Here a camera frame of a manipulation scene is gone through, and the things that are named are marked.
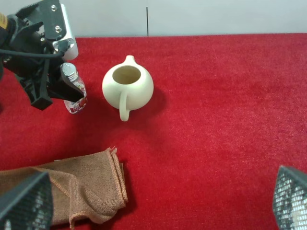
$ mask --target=brown towel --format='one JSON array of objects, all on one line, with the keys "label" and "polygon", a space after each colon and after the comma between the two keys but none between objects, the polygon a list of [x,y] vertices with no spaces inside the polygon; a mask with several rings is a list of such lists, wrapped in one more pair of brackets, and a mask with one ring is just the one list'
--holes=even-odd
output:
[{"label": "brown towel", "polygon": [[53,225],[89,218],[97,224],[111,219],[128,199],[117,149],[55,161],[37,167],[0,172],[0,195],[36,171],[52,182]]}]

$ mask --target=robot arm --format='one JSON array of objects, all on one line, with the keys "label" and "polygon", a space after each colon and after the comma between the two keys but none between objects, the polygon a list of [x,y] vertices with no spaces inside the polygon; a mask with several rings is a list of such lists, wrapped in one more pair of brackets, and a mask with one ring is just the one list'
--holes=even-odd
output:
[{"label": "robot arm", "polygon": [[33,107],[44,110],[51,98],[72,102],[83,98],[60,68],[77,56],[76,40],[59,0],[43,0],[7,17],[0,13],[0,77],[3,68],[15,73]]}]

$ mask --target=yellow part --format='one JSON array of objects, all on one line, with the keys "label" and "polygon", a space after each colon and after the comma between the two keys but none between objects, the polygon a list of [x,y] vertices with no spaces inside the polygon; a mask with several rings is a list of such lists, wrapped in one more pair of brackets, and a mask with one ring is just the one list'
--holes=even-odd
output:
[{"label": "yellow part", "polygon": [[6,30],[8,27],[8,18],[0,13],[0,27]]}]

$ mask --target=black cable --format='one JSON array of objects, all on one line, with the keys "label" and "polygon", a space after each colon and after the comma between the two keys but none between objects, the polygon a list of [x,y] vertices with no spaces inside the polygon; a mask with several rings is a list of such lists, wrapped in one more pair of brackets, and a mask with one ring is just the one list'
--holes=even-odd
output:
[{"label": "black cable", "polygon": [[59,58],[64,56],[63,52],[59,52],[56,54],[31,54],[31,53],[23,53],[23,52],[17,52],[5,49],[0,49],[0,54],[10,55],[10,56],[20,56],[26,58],[41,58],[41,59]]}]

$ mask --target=teapot opening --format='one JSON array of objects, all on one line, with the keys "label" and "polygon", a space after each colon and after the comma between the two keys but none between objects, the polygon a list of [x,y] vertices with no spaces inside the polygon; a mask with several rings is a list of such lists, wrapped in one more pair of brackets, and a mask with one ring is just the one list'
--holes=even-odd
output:
[{"label": "teapot opening", "polygon": [[119,67],[113,72],[114,81],[123,85],[135,83],[140,77],[141,72],[133,66]]}]

